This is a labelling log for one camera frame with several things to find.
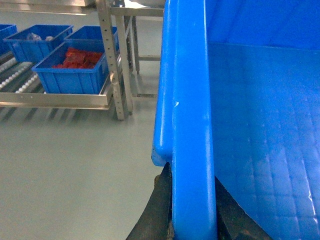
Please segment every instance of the textured bin floor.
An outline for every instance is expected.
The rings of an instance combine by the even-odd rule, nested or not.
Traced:
[[[215,173],[275,240],[320,239],[320,52],[209,45]]]

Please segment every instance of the blue plastic bin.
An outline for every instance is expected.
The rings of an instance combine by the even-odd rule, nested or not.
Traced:
[[[3,41],[4,38],[17,32],[17,26],[13,24],[0,24],[0,55],[10,50],[9,46]]]
[[[71,25],[34,25],[4,39],[18,62],[38,63],[63,43],[64,38],[72,33]],[[42,40],[27,40],[30,33],[39,35]]]
[[[119,38],[117,27],[112,28],[115,49],[119,50]],[[91,44],[103,45],[103,37],[100,26],[83,26],[71,35],[67,36],[64,41],[72,43],[75,47],[86,46]]]
[[[93,69],[52,68],[66,59],[68,47],[72,43],[64,42],[49,56],[39,62],[32,70],[38,73],[43,88],[48,94],[99,94],[109,70],[106,55],[103,54]],[[103,53],[101,45],[79,46],[77,49]]]
[[[319,22],[318,0],[166,1],[152,160],[175,240],[217,239],[215,175],[272,239],[320,239]]]

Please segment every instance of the small parts in bin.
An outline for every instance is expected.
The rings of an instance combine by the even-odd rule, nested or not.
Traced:
[[[33,32],[29,33],[28,36],[26,36],[26,39],[27,40],[32,40],[32,41],[42,41],[42,38],[39,35],[37,35],[37,34],[35,34]],[[51,41],[53,39],[54,39],[53,36],[47,36],[45,38],[46,41]]]
[[[53,66],[53,69],[93,69],[102,57],[101,52],[78,50],[69,47],[63,64]]]

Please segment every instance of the gray floor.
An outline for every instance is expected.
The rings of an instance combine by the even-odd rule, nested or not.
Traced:
[[[0,23],[79,28],[98,18],[1,13]],[[138,21],[142,54],[160,53],[161,27]],[[156,93],[158,75],[158,62],[141,63],[138,90]],[[114,111],[0,109],[0,239],[124,240],[162,170],[150,159],[155,106],[135,102],[125,121]]]

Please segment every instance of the red items in bin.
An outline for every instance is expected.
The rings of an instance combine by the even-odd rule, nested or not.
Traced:
[[[101,52],[78,50],[69,47],[63,64],[53,66],[53,69],[93,69],[102,57]]]

